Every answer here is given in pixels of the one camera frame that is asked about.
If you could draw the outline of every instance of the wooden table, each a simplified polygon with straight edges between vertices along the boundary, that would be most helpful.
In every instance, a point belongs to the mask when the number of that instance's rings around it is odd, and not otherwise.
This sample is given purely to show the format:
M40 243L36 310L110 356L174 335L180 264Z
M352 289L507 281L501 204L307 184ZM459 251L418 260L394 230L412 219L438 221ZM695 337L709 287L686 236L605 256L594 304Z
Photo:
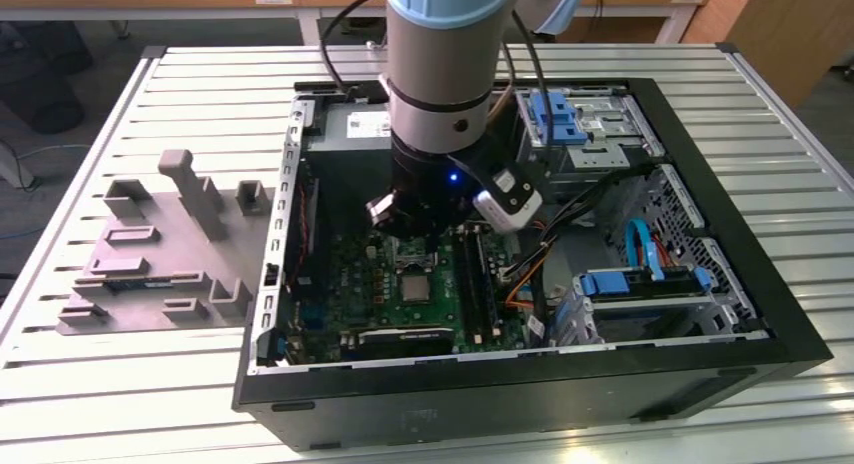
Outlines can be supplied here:
M320 41L318 20L354 0L0 0L0 20L299 19L306 44ZM694 11L707 0L605 0L605 17L665 17L658 43L679 42ZM384 16L384 0L354 16ZM577 16L594 15L597 0L582 0Z

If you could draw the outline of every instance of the gray plastic stand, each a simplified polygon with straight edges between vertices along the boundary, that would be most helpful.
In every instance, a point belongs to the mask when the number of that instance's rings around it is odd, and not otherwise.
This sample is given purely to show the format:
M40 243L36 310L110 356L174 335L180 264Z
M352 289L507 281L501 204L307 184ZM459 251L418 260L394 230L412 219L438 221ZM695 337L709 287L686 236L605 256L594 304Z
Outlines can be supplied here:
M191 163L186 150L162 155L158 169L175 193L148 193L135 180L110 186L114 217L75 281L60 333L243 325L258 292L271 191L244 181L220 193Z

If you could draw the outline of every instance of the ram slot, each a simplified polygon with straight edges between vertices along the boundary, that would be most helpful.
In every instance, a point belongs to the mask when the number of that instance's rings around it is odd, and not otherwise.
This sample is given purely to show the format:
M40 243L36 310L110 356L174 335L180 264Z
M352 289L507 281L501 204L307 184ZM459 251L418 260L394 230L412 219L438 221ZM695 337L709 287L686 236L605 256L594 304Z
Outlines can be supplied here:
M498 309L495 307L495 289L493 287L493 275L490 274L490 264L487 261L486 249L483 248L483 240L481 233L475 232L475 244L478 246L478 260L481 262L481 310L483 312L483 325L493 337L501 336L501 319L498 318Z
M471 344L483 343L483 326L479 318L478 283L475 273L471 272L471 255L466 242L466 234L454 236L454 273L457 275L457 292L463 316L463 329Z

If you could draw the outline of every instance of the white desk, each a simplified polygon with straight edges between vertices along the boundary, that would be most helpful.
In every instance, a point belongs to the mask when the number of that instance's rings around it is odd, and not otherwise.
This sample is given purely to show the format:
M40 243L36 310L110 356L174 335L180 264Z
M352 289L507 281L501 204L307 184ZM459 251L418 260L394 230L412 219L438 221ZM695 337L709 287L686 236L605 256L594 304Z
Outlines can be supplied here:
M525 49L517 67L531 77ZM344 79L384 54L332 49ZM323 462L777 462L854 458L851 179L738 56L713 46L542 46L550 76L653 77L835 359L686 421L307 455ZM0 462L262 463L300 458L231 411L242 328L64 337L56 313L108 215L98 197L166 148L220 189L276 182L294 83L326 78L314 49L170 49L143 59L0 310Z

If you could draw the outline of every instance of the green circuit board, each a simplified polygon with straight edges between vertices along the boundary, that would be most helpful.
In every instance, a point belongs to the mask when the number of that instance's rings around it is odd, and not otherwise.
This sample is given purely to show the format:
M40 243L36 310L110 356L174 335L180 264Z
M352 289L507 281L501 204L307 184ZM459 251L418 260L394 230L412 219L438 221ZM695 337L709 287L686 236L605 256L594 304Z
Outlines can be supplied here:
M525 316L503 309L498 295L493 304L501 324L495 331L485 331L481 342L473 339L471 326L467 328L473 312L458 284L457 239L455 232L449 232L435 254L428 254L422 239L399 241L376 233L334 237L328 295L324 302L302 309L310 362L347 360L340 352L342 336L378 329L451 329L454 353L525 347ZM485 234L481 242L487 272L495 273L509 261L505 238Z

